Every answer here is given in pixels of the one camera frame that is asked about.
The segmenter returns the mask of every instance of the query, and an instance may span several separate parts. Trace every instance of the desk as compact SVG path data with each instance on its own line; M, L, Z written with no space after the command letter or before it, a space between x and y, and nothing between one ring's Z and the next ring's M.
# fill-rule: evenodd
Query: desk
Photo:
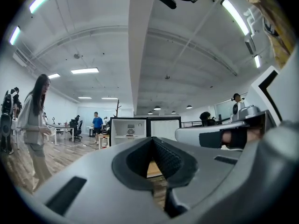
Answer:
M102 149L102 140L103 139L107 139L106 147L109 146L109 138L110 138L109 134L98 134L98 138L99 138L99 149Z
M74 128L71 128L70 126L64 126L64 125L49 125L49 124L48 124L48 127L52 128L55 132L55 136L54 136L55 145L58 145L57 144L57 134L56 134L57 129L66 129L66 130L72 129L73 130L73 132L72 132L72 141L74 141Z
M92 127L92 126L86 126L86 129L87 129L87 130L89 129L89 137L91 137L91 135L90 135L90 131L93 130L93 127Z

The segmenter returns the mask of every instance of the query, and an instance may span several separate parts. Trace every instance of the black rubber part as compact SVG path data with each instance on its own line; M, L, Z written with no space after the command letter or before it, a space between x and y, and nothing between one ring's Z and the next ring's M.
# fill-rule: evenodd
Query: black rubber part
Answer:
M231 157L225 157L225 156L221 156L221 155L216 156L214 159L217 161L220 161L220 162L233 164L233 165L235 165L238 162L237 159L233 159Z
M170 189L188 185L198 170L193 156L157 137L149 137L117 154L112 160L112 171L126 187L153 193L152 182L146 180L152 157Z
M152 157L152 138L148 137L136 143L113 158L112 171L126 187L134 190L148 190L153 193L153 183L145 179Z
M221 140L222 131L199 134L199 143L202 147L220 148Z
M87 180L84 178L73 177L50 201L48 201L46 206L57 214L63 216L83 188L86 181Z
M155 143L153 157L161 173L167 179L168 188L188 185L198 170L196 159L157 137L153 137L153 141Z
M244 148L247 142L247 128L239 127L230 129L231 131L231 142L228 144L229 148Z
M181 215L188 210L181 205L176 205L171 189L167 189L164 211L172 218Z

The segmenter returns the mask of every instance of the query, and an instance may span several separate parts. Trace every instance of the white ceiling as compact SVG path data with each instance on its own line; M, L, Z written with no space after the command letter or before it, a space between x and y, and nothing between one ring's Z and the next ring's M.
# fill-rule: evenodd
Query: white ceiling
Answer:
M246 0L229 1L246 21L243 13L251 5ZM176 2L174 10L159 0L155 0L152 8L141 67L139 115L153 111L156 105L165 114L186 111L189 104L194 108L210 105L203 99L207 92L217 93L217 88L228 80L244 77L247 82L259 73L243 33L220 4L221 0ZM260 29L254 36L257 53L262 57L261 64L268 66L267 62L272 60L269 39L262 31L261 20L256 27Z
M78 100L118 97L132 107L128 59L130 0L47 0L34 14L28 1L14 21L21 27L16 47L36 66L37 75L60 74L51 85ZM71 70L97 67L97 74Z
M51 85L77 101L112 96L141 115L156 105L165 114L185 111L188 104L207 105L203 94L259 73L220 1L176 0L171 10L158 0L47 0L31 14L28 0L12 23L21 28L15 48L31 61L34 75L59 73ZM230 1L242 16L250 7L246 0ZM255 28L264 69L273 55L261 24ZM100 72L71 74L93 67Z

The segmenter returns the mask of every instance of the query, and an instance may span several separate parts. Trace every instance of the woman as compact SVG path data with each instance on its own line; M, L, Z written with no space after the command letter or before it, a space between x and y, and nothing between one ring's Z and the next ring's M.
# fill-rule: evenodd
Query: woman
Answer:
M43 104L50 86L50 80L42 74L38 77L33 90L27 95L23 109L19 115L17 127L21 129L24 143L27 145L31 156L37 184L33 182L33 192L43 184L51 173L45 161L43 151L44 134L51 134L51 130L43 125Z

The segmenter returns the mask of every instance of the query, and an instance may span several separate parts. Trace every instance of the white wall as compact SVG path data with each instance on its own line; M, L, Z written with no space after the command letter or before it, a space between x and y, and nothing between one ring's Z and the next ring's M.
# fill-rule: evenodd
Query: white wall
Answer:
M118 110L118 117L133 117L133 108L130 104L120 104L121 108ZM82 133L89 133L86 126L91 126L93 123L94 112L104 119L110 120L110 117L116 115L117 101L103 101L103 102L82 102L78 104L77 114L80 115L80 120L83 121Z
M186 112L180 113L179 115L181 116L181 121L182 122L191 122L191 121L200 121L200 115L203 112L209 112L209 107L204 106L196 109L191 109Z
M14 87L20 89L19 100L24 104L24 100L28 93L32 91L36 79L28 73L27 69L21 67L8 54L0 57L0 99L1 103L5 92ZM46 95L44 111L47 113L49 123L52 123L52 118L55 117L55 123L63 123L70 121L77 114L77 104L69 101L55 93L51 87Z

